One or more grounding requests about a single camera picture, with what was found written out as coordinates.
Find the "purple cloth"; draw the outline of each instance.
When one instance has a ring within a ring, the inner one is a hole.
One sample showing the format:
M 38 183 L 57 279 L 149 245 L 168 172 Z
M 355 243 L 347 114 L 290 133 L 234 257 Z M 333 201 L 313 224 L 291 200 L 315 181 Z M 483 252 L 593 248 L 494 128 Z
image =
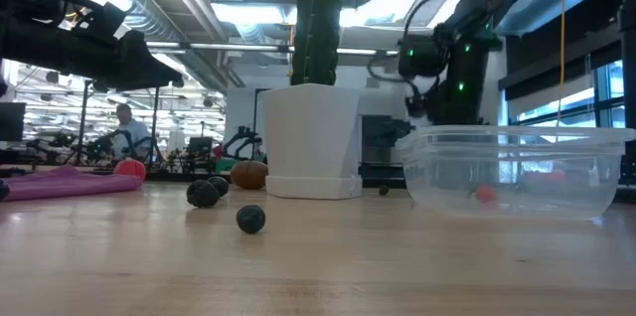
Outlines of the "purple cloth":
M 82 173 L 71 165 L 50 172 L 8 178 L 5 182 L 10 190 L 5 202 L 134 191 L 143 184 L 134 176 L 96 176 Z

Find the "monitor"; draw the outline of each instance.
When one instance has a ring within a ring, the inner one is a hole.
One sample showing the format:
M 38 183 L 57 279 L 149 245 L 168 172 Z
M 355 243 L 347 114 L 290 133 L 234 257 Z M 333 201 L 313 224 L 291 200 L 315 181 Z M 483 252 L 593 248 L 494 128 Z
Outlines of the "monitor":
M 0 141 L 22 141 L 26 103 L 0 102 Z
M 213 141 L 212 137 L 190 137 L 187 151 L 190 153 L 210 153 Z

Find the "white pot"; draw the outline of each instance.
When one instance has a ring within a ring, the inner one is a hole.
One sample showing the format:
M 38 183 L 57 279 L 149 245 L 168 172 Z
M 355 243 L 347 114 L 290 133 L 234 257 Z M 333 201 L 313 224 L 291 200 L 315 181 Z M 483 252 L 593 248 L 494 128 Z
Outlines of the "white pot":
M 306 83 L 262 94 L 267 193 L 305 199 L 360 197 L 360 92 Z

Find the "red foam ball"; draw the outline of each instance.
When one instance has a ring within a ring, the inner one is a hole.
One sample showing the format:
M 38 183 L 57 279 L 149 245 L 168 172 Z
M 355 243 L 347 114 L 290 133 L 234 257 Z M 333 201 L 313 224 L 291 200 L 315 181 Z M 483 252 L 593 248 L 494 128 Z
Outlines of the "red foam ball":
M 143 163 L 135 160 L 124 160 L 117 163 L 114 173 L 125 176 L 135 176 L 142 181 L 146 179 L 146 167 L 144 167 Z

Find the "clear plastic bowl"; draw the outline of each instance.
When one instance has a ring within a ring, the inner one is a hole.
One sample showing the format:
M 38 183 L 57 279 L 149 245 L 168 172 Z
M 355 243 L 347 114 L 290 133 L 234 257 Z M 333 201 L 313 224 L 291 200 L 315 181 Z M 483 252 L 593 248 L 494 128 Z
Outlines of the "clear plastic bowl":
M 412 197 L 453 216 L 589 220 L 611 204 L 632 129 L 431 126 L 396 143 Z

